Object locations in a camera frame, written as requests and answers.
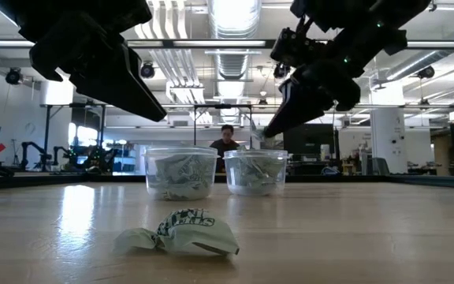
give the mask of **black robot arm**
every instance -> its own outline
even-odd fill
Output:
[[[52,155],[49,155],[45,152],[45,149],[38,146],[38,144],[34,142],[22,142],[22,161],[20,162],[20,169],[25,170],[25,167],[29,164],[28,161],[28,147],[32,146],[39,152],[39,160],[42,165],[47,163],[48,159],[52,159]]]
[[[140,78],[141,59],[121,32],[151,20],[144,0],[0,0],[0,12],[35,43],[31,64],[48,80],[69,74],[76,91],[161,121],[166,111]]]
[[[69,150],[62,147],[62,146],[55,146],[54,147],[54,162],[52,163],[52,166],[58,166],[59,161],[58,161],[58,155],[59,155],[59,150],[63,150],[65,158],[69,158]]]
[[[395,54],[407,47],[399,28],[421,13],[431,0],[294,0],[291,11],[300,18],[296,31],[284,29],[271,58],[296,68],[279,90],[283,103],[265,130],[272,137],[324,115],[335,104],[346,111],[360,101],[353,78],[384,50]],[[312,24],[322,31],[342,28],[326,43],[308,39]]]

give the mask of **wooden table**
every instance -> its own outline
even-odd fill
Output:
[[[112,252],[124,229],[204,207],[232,227],[229,258]],[[0,191],[0,283],[454,283],[454,189],[287,184],[279,197],[149,200],[145,184]]]

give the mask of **crumpled paper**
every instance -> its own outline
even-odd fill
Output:
[[[116,250],[163,249],[171,253],[237,254],[239,245],[227,223],[204,209],[182,209],[167,216],[156,232],[135,228],[115,239]]]
[[[265,130],[266,127],[264,127],[264,129],[257,129],[255,123],[251,121],[251,136],[253,136],[257,141],[264,142],[267,148],[272,149],[276,145],[276,137],[266,137],[264,135]]]

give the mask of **man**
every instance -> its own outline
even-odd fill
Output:
[[[233,140],[234,128],[232,125],[223,125],[221,127],[221,139],[213,142],[210,147],[218,150],[220,158],[217,159],[217,172],[225,172],[224,152],[236,150],[240,145]]]

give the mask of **clear plastic container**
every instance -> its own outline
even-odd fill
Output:
[[[285,188],[287,151],[227,151],[227,186],[243,196],[266,196]]]
[[[205,147],[146,148],[147,191],[159,200],[198,200],[211,194],[218,151]]]

